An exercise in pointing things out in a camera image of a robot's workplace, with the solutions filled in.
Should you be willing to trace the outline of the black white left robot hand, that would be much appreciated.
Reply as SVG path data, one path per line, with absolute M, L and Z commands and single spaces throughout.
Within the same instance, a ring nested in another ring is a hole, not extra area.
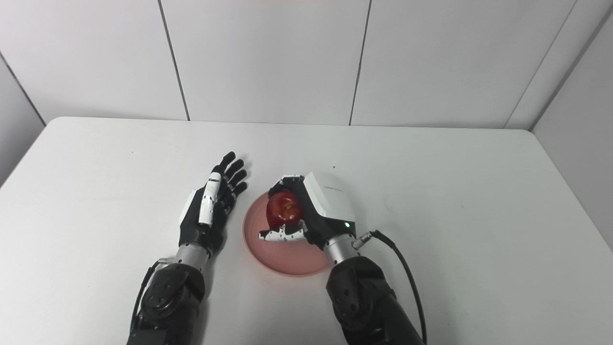
M 244 166 L 243 159 L 230 151 L 212 169 L 205 185 L 193 192 L 180 223 L 179 245 L 198 244 L 210 255 L 221 250 L 228 218 L 248 187 Z

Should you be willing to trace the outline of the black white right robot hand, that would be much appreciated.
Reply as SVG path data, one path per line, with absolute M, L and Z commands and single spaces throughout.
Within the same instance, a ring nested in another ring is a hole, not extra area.
M 292 242 L 306 240 L 325 251 L 333 240 L 355 238 L 355 211 L 339 178 L 324 172 L 283 175 L 268 191 L 268 200 L 293 195 L 300 214 L 282 225 L 270 225 L 258 234 L 261 241 Z

